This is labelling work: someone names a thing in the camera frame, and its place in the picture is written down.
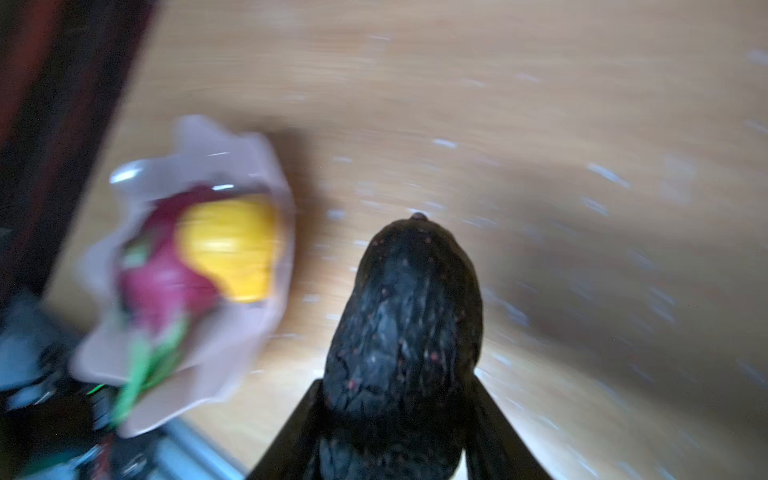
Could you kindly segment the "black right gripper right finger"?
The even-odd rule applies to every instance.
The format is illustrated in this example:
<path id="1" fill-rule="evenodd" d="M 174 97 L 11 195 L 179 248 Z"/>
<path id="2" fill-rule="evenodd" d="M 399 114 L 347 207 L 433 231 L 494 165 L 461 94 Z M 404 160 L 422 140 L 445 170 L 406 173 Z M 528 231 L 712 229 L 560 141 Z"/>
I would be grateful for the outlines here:
<path id="1" fill-rule="evenodd" d="M 472 380 L 468 408 L 465 458 L 469 479 L 552 479 L 477 376 Z"/>

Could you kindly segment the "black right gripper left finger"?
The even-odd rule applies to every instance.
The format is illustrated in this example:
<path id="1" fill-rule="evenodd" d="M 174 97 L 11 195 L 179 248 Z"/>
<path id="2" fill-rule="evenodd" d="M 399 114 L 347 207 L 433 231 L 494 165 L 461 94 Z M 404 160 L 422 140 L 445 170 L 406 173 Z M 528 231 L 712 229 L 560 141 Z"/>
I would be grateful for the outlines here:
<path id="1" fill-rule="evenodd" d="M 319 445 L 325 423 L 322 380 L 316 379 L 245 479 L 321 479 Z"/>

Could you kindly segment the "dark avocado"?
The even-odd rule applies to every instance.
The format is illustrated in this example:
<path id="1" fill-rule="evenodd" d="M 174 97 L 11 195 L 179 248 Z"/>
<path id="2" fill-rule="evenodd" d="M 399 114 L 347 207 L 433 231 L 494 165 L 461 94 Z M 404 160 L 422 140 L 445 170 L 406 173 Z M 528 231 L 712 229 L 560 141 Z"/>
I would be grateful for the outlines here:
<path id="1" fill-rule="evenodd" d="M 370 241 L 326 357 L 322 479 L 448 479 L 483 340 L 474 266 L 423 213 Z"/>

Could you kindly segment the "red dragon fruit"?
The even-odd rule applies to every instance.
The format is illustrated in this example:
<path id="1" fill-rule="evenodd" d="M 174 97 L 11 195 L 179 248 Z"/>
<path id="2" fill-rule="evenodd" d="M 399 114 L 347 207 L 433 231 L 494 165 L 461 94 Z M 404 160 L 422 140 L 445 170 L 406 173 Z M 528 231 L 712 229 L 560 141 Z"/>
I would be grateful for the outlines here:
<path id="1" fill-rule="evenodd" d="M 180 258 L 176 227 L 188 208 L 230 198 L 197 185 L 157 200 L 115 261 L 121 318 L 129 333 L 128 378 L 114 404 L 112 425 L 123 424 L 139 397 L 174 373 L 190 325 L 220 301 L 220 292 Z"/>

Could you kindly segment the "yellow pear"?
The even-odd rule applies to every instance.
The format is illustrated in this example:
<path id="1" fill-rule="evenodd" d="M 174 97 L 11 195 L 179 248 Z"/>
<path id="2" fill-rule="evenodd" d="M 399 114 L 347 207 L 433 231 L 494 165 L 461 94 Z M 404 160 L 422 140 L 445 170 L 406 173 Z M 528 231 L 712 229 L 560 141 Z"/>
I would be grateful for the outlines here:
<path id="1" fill-rule="evenodd" d="M 196 204 L 181 215 L 176 240 L 182 260 L 227 299 L 255 303 L 269 297 L 283 235 L 268 196 Z"/>

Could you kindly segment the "pink wavy fruit bowl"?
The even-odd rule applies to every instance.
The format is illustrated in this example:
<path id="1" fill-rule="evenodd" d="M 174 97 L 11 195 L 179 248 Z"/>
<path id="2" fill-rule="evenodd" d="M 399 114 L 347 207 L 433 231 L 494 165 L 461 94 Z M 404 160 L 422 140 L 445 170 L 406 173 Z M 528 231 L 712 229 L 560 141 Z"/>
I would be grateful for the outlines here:
<path id="1" fill-rule="evenodd" d="M 110 423 L 131 438 L 240 387 L 286 310 L 296 209 L 267 138 L 202 115 L 110 183 L 122 219 L 83 257 L 99 320 L 70 370 L 115 388 Z"/>

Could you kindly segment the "aluminium front rail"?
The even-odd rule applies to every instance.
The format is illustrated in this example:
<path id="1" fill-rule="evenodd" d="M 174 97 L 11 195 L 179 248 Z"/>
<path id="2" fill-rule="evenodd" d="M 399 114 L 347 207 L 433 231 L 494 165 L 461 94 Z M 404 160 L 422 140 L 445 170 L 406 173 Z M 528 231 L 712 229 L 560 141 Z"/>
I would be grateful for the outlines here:
<path id="1" fill-rule="evenodd" d="M 241 480 L 247 469 L 214 441 L 182 420 L 158 429 L 149 479 Z"/>

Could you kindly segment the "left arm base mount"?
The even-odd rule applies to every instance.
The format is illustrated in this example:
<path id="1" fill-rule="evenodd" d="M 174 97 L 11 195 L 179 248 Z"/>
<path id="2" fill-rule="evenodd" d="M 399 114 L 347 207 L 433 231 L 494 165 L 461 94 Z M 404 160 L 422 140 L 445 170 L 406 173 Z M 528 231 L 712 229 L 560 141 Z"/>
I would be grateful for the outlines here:
<path id="1" fill-rule="evenodd" d="M 21 290 L 1 305 L 1 476 L 149 479 L 159 435 L 121 440 L 114 390 L 69 372 L 78 337 Z"/>

